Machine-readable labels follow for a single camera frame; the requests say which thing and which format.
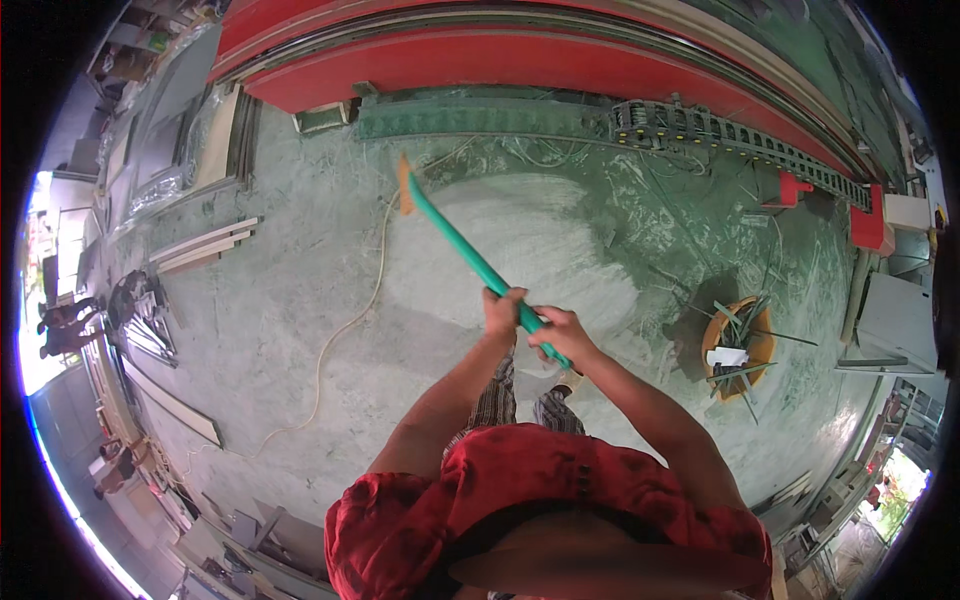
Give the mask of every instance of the foot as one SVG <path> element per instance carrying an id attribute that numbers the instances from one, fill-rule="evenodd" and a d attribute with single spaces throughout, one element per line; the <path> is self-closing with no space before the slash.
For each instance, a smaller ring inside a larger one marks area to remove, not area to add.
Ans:
<path id="1" fill-rule="evenodd" d="M 586 377 L 583 375 L 572 369 L 567 369 L 565 371 L 561 371 L 560 377 L 557 379 L 557 383 L 554 385 L 565 385 L 566 387 L 570 388 L 570 395 L 573 396 L 576 393 L 577 388 L 583 384 L 584 379 L 586 379 Z"/>

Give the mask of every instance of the broom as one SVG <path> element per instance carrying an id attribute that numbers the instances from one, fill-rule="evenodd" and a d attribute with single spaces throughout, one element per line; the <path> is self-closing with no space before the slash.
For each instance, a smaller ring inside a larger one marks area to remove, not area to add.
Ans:
<path id="1" fill-rule="evenodd" d="M 503 277 L 490 266 L 490 263 L 484 260 L 483 256 L 470 245 L 464 236 L 461 235 L 460 231 L 452 226 L 450 222 L 440 214 L 440 211 L 426 199 L 426 196 L 417 184 L 417 178 L 414 177 L 413 169 L 410 168 L 410 163 L 404 154 L 400 155 L 400 160 L 396 165 L 396 179 L 400 183 L 400 214 L 408 215 L 412 213 L 415 208 L 423 211 L 423 214 L 430 219 L 434 227 L 440 230 L 440 233 L 444 235 L 446 241 L 466 260 L 470 268 L 480 276 L 487 287 L 502 298 L 503 295 L 510 290 L 510 285 L 508 285 L 507 282 L 503 280 Z M 519 314 L 520 326 L 526 329 L 528 333 L 533 333 L 543 327 L 543 321 L 540 320 L 540 316 L 535 313 L 526 302 L 521 300 L 517 304 L 516 309 Z M 544 354 L 557 361 L 557 364 L 562 368 L 570 368 L 569 359 L 557 352 L 551 344 L 540 344 L 540 349 L 543 350 Z"/>

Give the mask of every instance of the hand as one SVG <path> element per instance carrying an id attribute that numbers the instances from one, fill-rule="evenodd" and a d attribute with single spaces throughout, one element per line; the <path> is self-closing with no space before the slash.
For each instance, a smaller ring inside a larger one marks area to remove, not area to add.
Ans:
<path id="1" fill-rule="evenodd" d="M 577 313 L 556 306 L 534 306 L 533 309 L 550 322 L 527 337 L 530 348 L 549 342 L 560 354 L 573 361 L 577 371 L 581 371 L 586 363 L 600 352 L 580 325 Z M 537 354 L 541 360 L 547 360 L 546 354 L 540 348 L 537 348 Z"/>
<path id="2" fill-rule="evenodd" d="M 515 341 L 516 328 L 519 325 L 516 304 L 526 295 L 525 289 L 514 287 L 500 298 L 492 289 L 485 287 L 483 312 L 487 316 L 487 324 L 484 327 L 486 334 L 492 337 L 510 337 Z"/>

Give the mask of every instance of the red shirt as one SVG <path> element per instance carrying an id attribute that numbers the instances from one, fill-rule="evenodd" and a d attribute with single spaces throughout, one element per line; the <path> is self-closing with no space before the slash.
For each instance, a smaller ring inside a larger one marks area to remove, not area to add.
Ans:
<path id="1" fill-rule="evenodd" d="M 475 429 L 439 481 L 368 473 L 326 513 L 326 566 L 344 600 L 450 598 L 446 569 L 492 548 L 545 512 L 590 510 L 637 541 L 726 550 L 772 564 L 770 539 L 746 511 L 696 511 L 649 454 L 533 423 Z M 740 591 L 766 598 L 770 579 Z"/>

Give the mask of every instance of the red bracket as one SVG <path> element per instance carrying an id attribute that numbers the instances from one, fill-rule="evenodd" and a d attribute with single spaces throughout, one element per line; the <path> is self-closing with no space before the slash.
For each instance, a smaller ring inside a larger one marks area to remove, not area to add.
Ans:
<path id="1" fill-rule="evenodd" d="M 800 192 L 812 192 L 813 183 L 800 183 L 793 174 L 780 171 L 780 203 L 761 204 L 764 208 L 796 208 Z"/>

